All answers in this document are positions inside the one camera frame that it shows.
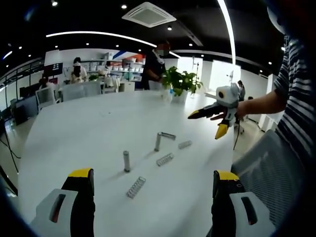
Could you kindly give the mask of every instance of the white table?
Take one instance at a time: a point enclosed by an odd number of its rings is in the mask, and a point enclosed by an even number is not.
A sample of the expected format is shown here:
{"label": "white table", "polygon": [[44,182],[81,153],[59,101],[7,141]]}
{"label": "white table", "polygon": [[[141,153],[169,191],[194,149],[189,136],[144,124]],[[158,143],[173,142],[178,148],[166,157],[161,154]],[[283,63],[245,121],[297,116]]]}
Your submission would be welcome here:
{"label": "white table", "polygon": [[[19,201],[26,222],[53,189],[75,169],[92,167],[96,237],[205,237],[209,231],[213,171],[230,170],[233,130],[219,140],[217,121],[187,119],[212,104],[203,95],[185,105],[164,102],[159,92],[135,91],[81,98],[43,108],[25,144],[20,163]],[[154,152],[157,132],[162,138]],[[180,142],[192,140],[183,150]],[[131,173],[123,172],[123,151]],[[156,160],[175,158],[158,167]],[[125,193],[139,177],[147,179],[134,199]]]}

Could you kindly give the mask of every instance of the mesh chair back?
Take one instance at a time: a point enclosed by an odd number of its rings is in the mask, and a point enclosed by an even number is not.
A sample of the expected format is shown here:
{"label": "mesh chair back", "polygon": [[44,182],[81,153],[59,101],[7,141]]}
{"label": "mesh chair back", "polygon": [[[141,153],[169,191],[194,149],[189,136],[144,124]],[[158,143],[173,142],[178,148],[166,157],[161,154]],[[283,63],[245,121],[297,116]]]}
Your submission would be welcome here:
{"label": "mesh chair back", "polygon": [[81,83],[86,97],[101,95],[101,85],[99,81],[89,81]]}
{"label": "mesh chair back", "polygon": [[280,226],[293,205],[304,169],[290,147],[272,130],[232,165],[246,191],[253,192],[270,210],[270,220]]}
{"label": "mesh chair back", "polygon": [[36,92],[36,97],[38,100],[39,105],[52,103],[54,104],[54,92],[50,87],[46,87],[43,89],[39,89]]}
{"label": "mesh chair back", "polygon": [[63,100],[75,100],[85,97],[82,83],[65,85],[63,87]]}

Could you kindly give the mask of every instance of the ceiling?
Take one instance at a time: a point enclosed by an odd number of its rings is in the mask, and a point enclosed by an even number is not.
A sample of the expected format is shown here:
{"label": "ceiling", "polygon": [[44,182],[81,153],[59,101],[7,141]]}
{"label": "ceiling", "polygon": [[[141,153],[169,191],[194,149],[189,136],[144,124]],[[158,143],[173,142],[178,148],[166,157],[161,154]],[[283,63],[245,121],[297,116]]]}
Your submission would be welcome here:
{"label": "ceiling", "polygon": [[[45,37],[65,31],[108,32],[150,43],[167,39],[172,50],[194,49],[231,54],[226,23],[216,0],[182,1],[181,4],[170,0],[148,1],[172,14],[177,21],[147,28],[122,20],[124,14],[143,3],[143,0],[58,0],[56,7],[52,6],[51,0],[6,1],[2,8],[6,14],[0,16],[4,23],[1,26],[0,75],[30,59],[43,57],[46,51],[54,50],[56,45],[60,50],[90,47],[132,52],[142,49],[144,52],[151,49],[142,43],[111,36],[84,34]],[[260,0],[225,2],[233,25],[237,57],[262,65],[250,67],[257,73],[260,69],[265,74],[277,73],[282,59],[280,48],[283,36],[269,21],[266,6]],[[120,7],[123,3],[127,5],[126,10]],[[167,30],[168,25],[172,26],[172,31]],[[203,46],[196,45],[189,34],[193,34]],[[2,60],[9,51],[13,53]]]}

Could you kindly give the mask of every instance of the hand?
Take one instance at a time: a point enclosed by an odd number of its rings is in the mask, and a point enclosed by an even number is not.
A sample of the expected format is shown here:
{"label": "hand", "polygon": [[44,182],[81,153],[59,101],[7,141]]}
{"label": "hand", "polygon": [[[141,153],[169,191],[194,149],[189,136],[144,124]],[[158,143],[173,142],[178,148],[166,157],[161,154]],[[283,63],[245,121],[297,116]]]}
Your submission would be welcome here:
{"label": "hand", "polygon": [[[246,102],[247,102],[247,101],[242,101],[242,102],[239,102],[239,104],[238,104],[236,116],[237,116],[237,118],[239,118],[239,119],[247,115],[247,112],[246,112]],[[226,114],[227,114],[227,109],[224,108],[222,114],[217,115],[217,116],[215,116],[215,117],[212,117],[211,120],[224,119],[225,116],[226,116]]]}

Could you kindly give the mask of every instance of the curved light strip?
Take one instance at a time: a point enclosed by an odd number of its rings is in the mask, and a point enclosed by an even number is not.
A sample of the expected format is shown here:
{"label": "curved light strip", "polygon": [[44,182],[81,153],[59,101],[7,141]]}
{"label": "curved light strip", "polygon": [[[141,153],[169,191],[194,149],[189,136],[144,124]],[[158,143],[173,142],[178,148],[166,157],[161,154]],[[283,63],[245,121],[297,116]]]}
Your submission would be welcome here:
{"label": "curved light strip", "polygon": [[2,58],[2,60],[5,59],[7,56],[9,56],[11,53],[12,53],[12,51],[8,52],[8,53]]}
{"label": "curved light strip", "polygon": [[[127,40],[133,40],[133,41],[137,41],[140,43],[144,43],[147,45],[150,45],[152,47],[157,47],[157,45],[153,44],[153,43],[149,43],[147,41],[143,41],[141,39],[136,39],[133,37],[129,37],[129,36],[123,36],[123,35],[118,35],[118,34],[113,34],[113,33],[107,33],[107,32],[99,32],[99,31],[68,31],[68,32],[60,32],[60,33],[54,33],[54,34],[50,34],[47,35],[46,37],[53,37],[53,36],[62,36],[62,35],[71,35],[71,34],[95,34],[95,35],[104,35],[104,36],[114,36],[114,37],[120,37],[120,38],[124,38]],[[178,58],[181,58],[178,54],[175,54],[173,52],[170,52],[171,55],[176,56]]]}
{"label": "curved light strip", "polygon": [[219,6],[221,7],[222,13],[224,15],[224,19],[226,22],[227,30],[228,30],[228,35],[229,35],[229,40],[231,42],[231,48],[232,48],[232,60],[233,60],[233,65],[236,64],[236,50],[235,50],[235,40],[234,40],[234,33],[233,33],[233,27],[232,27],[232,22],[228,14],[227,7],[225,5],[224,0],[217,0]]}

